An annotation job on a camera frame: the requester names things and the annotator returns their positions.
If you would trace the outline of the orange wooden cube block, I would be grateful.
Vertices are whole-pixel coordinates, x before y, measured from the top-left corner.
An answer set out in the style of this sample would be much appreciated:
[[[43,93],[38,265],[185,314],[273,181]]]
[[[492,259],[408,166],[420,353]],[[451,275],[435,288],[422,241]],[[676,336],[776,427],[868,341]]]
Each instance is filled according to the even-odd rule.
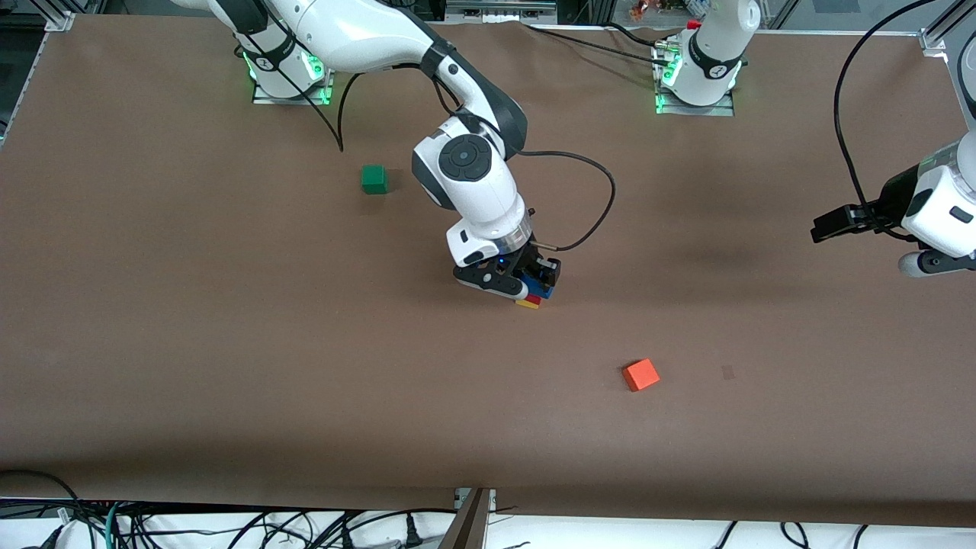
[[[634,393],[650,388],[661,381],[660,373],[649,358],[642,358],[624,366],[621,369],[621,377],[628,389]]]

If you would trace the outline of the metal background rack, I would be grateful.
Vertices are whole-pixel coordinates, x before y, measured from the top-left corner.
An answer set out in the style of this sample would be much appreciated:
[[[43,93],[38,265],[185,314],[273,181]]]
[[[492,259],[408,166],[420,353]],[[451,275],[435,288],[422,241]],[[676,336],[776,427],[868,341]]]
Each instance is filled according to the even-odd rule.
[[[487,24],[519,21],[558,24],[557,0],[444,0],[444,21]]]

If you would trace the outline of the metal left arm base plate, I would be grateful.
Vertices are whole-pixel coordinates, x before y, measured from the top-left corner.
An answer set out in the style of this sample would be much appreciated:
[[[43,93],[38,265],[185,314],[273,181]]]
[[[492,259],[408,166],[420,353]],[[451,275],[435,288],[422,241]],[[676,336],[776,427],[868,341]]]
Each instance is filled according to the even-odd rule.
[[[726,91],[715,104],[693,105],[681,101],[669,89],[655,91],[656,114],[674,114],[682,116],[734,116],[734,98],[731,91]]]

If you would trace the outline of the aluminium profile table post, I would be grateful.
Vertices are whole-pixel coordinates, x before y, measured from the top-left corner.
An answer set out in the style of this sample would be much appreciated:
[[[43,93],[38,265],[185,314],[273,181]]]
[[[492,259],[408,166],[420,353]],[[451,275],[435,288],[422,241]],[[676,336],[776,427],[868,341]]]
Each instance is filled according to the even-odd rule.
[[[456,489],[457,513],[437,549],[485,549],[486,529],[496,508],[493,489]]]

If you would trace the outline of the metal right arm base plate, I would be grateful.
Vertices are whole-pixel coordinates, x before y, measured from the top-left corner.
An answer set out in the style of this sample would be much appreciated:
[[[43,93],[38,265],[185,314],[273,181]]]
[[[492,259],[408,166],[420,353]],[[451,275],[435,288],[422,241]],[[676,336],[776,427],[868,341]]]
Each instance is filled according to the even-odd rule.
[[[249,73],[253,83],[253,104],[278,104],[278,105],[301,105],[308,104],[300,94],[295,94],[294,96],[278,98],[273,97],[266,93],[264,89],[255,80],[254,74]],[[334,72],[329,70],[322,80],[313,84],[310,89],[306,90],[304,93],[308,100],[314,105],[329,105],[332,103],[332,87],[334,87],[335,76]]]

